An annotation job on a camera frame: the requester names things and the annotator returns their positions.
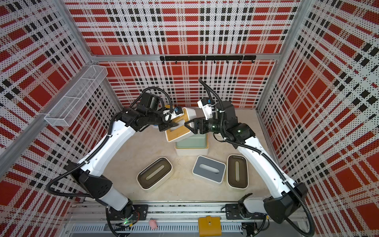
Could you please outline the mint green square tissue box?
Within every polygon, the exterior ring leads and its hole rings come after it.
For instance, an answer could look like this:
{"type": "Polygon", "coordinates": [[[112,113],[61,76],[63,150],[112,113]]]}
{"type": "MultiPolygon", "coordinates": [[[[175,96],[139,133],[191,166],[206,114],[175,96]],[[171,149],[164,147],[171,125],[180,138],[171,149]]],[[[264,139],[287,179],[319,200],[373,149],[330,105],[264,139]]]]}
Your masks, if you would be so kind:
{"type": "Polygon", "coordinates": [[[205,149],[207,147],[207,134],[195,134],[179,142],[176,142],[176,149],[205,149]]]}

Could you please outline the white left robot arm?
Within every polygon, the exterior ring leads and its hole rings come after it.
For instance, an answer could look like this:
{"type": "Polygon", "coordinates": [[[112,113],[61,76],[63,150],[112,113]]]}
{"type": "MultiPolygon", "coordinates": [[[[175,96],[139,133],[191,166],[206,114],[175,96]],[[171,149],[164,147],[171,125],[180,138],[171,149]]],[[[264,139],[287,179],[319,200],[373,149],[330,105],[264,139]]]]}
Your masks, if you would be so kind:
{"type": "Polygon", "coordinates": [[[161,108],[157,111],[144,107],[140,107],[139,110],[130,107],[123,109],[112,117],[107,134],[91,152],[79,163],[67,165],[67,171],[52,179],[47,184],[46,191],[61,197],[90,197],[116,211],[125,210],[131,202],[113,186],[111,180],[103,175],[105,168],[121,146],[136,132],[143,131],[149,125],[157,125],[160,131],[166,131],[177,126],[173,119],[183,113],[181,107],[161,108]],[[52,188],[54,183],[67,176],[72,176],[86,193],[62,193],[52,188]]]}

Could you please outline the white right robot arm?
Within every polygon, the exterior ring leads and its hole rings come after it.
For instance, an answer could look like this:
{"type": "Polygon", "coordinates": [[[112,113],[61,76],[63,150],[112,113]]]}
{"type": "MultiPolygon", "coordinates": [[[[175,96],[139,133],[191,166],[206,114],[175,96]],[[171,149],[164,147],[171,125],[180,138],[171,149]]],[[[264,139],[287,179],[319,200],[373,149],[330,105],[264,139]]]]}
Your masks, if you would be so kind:
{"type": "Polygon", "coordinates": [[[295,182],[283,172],[264,150],[256,134],[247,124],[221,122],[219,119],[212,118],[195,118],[186,122],[185,127],[194,134],[208,132],[221,134],[223,140],[233,145],[252,164],[263,179],[270,196],[255,198],[252,194],[245,195],[238,202],[239,213],[242,218],[247,219],[254,213],[262,213],[278,224],[287,221],[302,236],[314,236],[315,223],[305,202],[308,193],[306,185],[295,182]],[[308,231],[300,229],[289,218],[300,207],[303,208],[307,216],[308,231]]]}

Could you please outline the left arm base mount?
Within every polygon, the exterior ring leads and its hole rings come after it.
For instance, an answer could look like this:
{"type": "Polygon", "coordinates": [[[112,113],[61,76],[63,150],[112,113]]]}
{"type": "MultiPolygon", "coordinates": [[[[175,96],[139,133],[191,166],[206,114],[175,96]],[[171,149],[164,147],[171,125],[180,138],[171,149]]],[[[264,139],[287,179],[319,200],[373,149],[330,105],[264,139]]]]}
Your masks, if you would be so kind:
{"type": "Polygon", "coordinates": [[[106,209],[107,219],[110,221],[140,221],[146,220],[149,206],[147,204],[132,204],[125,206],[121,211],[113,207],[106,209]]]}

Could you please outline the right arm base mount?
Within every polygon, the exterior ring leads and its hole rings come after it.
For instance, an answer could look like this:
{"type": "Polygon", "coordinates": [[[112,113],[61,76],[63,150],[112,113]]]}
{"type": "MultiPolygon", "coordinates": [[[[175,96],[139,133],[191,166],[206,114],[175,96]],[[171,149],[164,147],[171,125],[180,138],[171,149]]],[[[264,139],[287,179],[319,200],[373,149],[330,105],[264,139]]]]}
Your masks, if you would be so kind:
{"type": "Polygon", "coordinates": [[[250,213],[245,209],[239,208],[238,204],[226,204],[225,214],[227,220],[263,220],[265,215],[263,213],[250,213]]]}

